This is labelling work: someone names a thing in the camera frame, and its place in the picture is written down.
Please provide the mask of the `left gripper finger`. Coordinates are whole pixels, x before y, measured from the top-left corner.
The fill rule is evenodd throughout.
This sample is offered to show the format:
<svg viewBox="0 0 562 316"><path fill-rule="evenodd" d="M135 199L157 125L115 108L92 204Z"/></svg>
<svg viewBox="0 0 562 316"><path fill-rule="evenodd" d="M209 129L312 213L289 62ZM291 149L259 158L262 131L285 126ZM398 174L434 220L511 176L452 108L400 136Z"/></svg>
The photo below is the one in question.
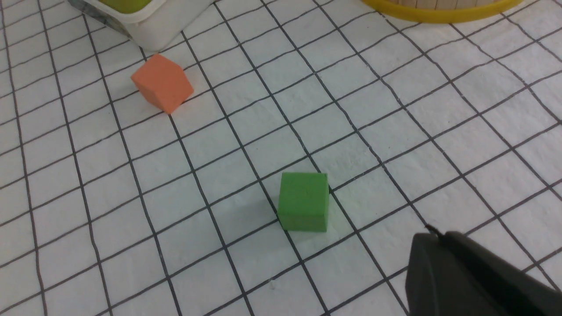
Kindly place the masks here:
<svg viewBox="0 0 562 316"><path fill-rule="evenodd" d="M411 316L559 316L560 292L460 232L416 233L406 274Z"/></svg>

